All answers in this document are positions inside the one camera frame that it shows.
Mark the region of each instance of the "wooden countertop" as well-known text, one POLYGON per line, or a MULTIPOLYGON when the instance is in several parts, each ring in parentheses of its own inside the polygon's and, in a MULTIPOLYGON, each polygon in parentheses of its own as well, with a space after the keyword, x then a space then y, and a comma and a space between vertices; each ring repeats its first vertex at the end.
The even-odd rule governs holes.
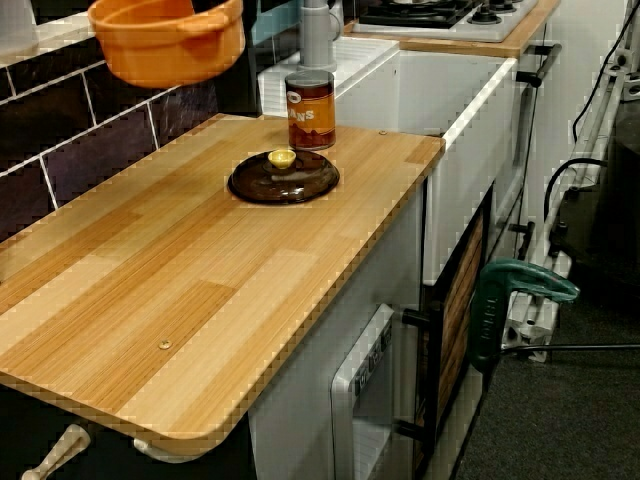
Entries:
POLYGON ((0 244, 0 383, 176 454, 218 445, 444 150, 337 138, 329 195, 253 205, 226 179, 287 121, 219 115, 0 244))
POLYGON ((400 50, 520 58, 520 55, 524 53, 533 36, 540 30, 540 28, 542 28, 559 4, 560 0, 539 0, 525 19, 520 22, 511 34, 501 43, 436 40, 419 37, 354 33, 351 31, 353 23, 345 27, 345 35, 359 38, 396 40, 400 43, 400 50))

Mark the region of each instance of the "yellow knob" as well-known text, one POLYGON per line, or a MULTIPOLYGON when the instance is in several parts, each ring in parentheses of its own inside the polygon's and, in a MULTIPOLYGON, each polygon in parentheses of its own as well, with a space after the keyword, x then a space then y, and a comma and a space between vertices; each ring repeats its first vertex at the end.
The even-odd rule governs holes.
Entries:
POLYGON ((269 154, 269 161, 274 167, 284 170, 296 161, 296 152, 293 150, 274 150, 269 154))

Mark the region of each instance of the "grey carpet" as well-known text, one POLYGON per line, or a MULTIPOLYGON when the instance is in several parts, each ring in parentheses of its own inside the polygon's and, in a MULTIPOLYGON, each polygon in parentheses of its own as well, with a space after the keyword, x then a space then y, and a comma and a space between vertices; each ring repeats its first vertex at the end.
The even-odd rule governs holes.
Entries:
MULTIPOLYGON (((561 308, 553 343, 640 343, 634 303, 583 291, 561 308)), ((504 358, 455 479, 640 479, 640 352, 504 358)))

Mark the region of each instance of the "oven handle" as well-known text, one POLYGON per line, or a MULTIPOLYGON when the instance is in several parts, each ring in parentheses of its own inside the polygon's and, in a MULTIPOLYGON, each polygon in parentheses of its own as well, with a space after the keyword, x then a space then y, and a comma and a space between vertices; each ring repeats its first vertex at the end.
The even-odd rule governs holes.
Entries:
POLYGON ((542 85, 544 77, 547 76, 551 67, 558 59, 560 52, 562 51, 562 45, 559 43, 542 46, 542 45, 531 45, 527 48, 527 53, 533 55, 545 56, 544 62, 538 69, 537 72, 518 72, 516 73, 516 82, 524 82, 531 85, 533 88, 538 88, 542 85))

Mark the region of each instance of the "tin can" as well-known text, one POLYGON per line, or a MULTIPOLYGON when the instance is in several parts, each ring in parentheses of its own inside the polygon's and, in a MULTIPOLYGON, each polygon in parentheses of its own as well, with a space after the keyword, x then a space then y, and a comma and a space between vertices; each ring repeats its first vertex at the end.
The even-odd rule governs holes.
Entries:
POLYGON ((321 150, 336 143, 333 81, 333 75, 323 70, 285 78, 289 145, 294 150, 321 150))

